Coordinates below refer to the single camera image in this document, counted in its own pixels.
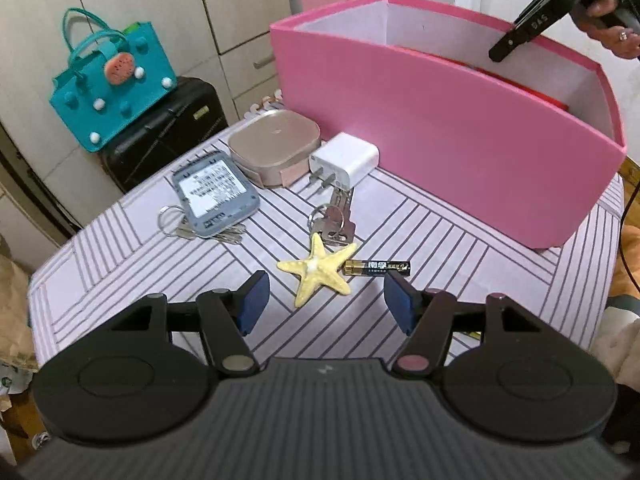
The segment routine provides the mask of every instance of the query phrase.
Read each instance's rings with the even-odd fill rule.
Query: gray ribbed surface
[[[21,472],[48,480],[610,480],[628,474],[595,440],[523,449],[472,433],[425,383],[378,360],[272,359],[227,381],[200,416],[127,449],[55,439]]]

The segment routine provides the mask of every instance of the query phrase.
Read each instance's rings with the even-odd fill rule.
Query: yellow starfish
[[[311,254],[306,260],[278,262],[278,268],[300,276],[295,307],[303,306],[321,285],[326,285],[339,294],[351,292],[349,283],[338,274],[338,268],[353,256],[356,244],[349,244],[333,254],[327,254],[318,233],[311,236]]]

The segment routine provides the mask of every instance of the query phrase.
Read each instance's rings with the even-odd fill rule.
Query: black and gold battery
[[[344,263],[347,276],[384,276],[388,270],[397,270],[401,276],[411,274],[411,262],[386,260],[347,260]]]

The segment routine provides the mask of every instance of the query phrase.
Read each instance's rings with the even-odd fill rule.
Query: table
[[[126,194],[37,270],[29,299],[40,365],[145,294],[190,301],[212,288],[235,289],[259,269],[269,273],[271,297],[246,342],[261,364],[270,356],[392,360],[406,336],[386,308],[382,279],[350,277],[349,296],[323,287],[294,310],[298,279],[276,268],[278,260],[308,255],[307,215],[329,202],[331,188],[318,190],[318,183],[303,177],[290,189],[260,190],[260,211],[245,221],[240,246],[158,231],[160,208],[178,203],[171,172],[212,148],[228,151],[226,138],[245,122]],[[351,219],[360,246],[355,257],[410,260],[415,288],[445,289],[462,301],[483,302],[487,294],[503,292],[588,348],[612,279],[622,208],[616,175],[562,248],[533,251],[376,169],[353,196]],[[204,358],[196,334],[173,337],[174,344]],[[457,334],[448,359],[476,345]]]

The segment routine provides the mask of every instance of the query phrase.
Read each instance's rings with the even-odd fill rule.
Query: white charger
[[[323,187],[333,185],[350,190],[380,161],[378,148],[341,132],[309,155],[311,179],[321,179]]]

